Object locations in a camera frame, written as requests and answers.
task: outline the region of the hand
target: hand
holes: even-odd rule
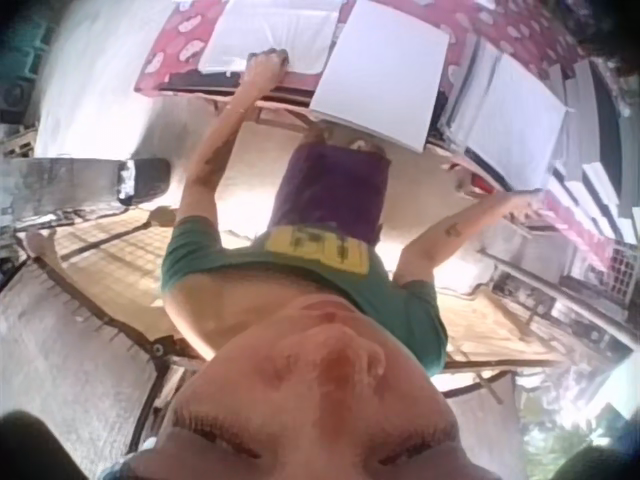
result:
[[[542,203],[544,190],[521,190],[518,192],[502,192],[507,197],[509,213],[523,221],[528,216],[534,216]]]
[[[247,70],[238,91],[247,93],[254,100],[260,99],[282,80],[288,62],[287,51],[275,48],[249,55]]]

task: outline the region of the white board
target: white board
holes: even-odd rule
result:
[[[438,28],[360,0],[310,108],[321,117],[422,152],[448,44],[449,36]]]
[[[540,80],[503,55],[468,145],[514,189],[544,188],[565,113]]]
[[[241,72],[247,57],[270,48],[289,53],[289,71],[322,71],[342,0],[229,0],[200,58],[203,73]]]

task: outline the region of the stack of paper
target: stack of paper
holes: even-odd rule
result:
[[[441,126],[513,188],[547,185],[566,107],[542,82],[486,40],[470,40]]]
[[[422,152],[448,44],[448,35],[428,23],[358,1],[310,108]]]
[[[198,69],[238,72],[250,53],[270,48],[289,53],[289,71],[322,72],[342,0],[229,0]]]

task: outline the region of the eye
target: eye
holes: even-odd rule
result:
[[[436,448],[444,443],[452,443],[458,441],[458,425],[451,423],[445,428],[431,431],[428,433],[418,434],[417,437],[406,439],[402,442],[403,447],[396,450],[391,455],[378,460],[383,467],[402,465],[410,461],[412,458],[418,457],[427,450]]]
[[[176,413],[174,426],[189,430],[200,438],[236,455],[259,460],[258,452],[247,446],[246,442],[233,429],[222,424],[218,419],[199,415]]]
[[[422,455],[431,447],[431,444],[429,444],[425,439],[421,439],[417,443],[414,443],[407,448],[403,448],[398,452],[384,457],[383,459],[379,460],[378,463],[383,467],[388,467],[391,465],[402,465],[412,458],[417,457],[418,455]]]

